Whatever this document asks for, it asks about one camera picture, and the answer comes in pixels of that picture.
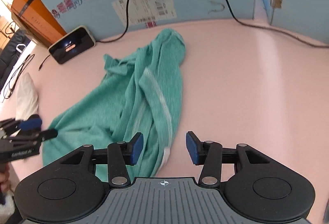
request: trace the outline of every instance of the phone screen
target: phone screen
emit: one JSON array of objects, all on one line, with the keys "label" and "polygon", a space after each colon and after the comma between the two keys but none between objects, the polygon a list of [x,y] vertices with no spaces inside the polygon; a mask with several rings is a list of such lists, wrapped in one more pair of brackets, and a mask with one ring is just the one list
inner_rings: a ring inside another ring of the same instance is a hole
[{"label": "phone screen", "polygon": [[49,53],[59,64],[63,64],[94,45],[95,43],[87,30],[79,27],[50,47]]}]

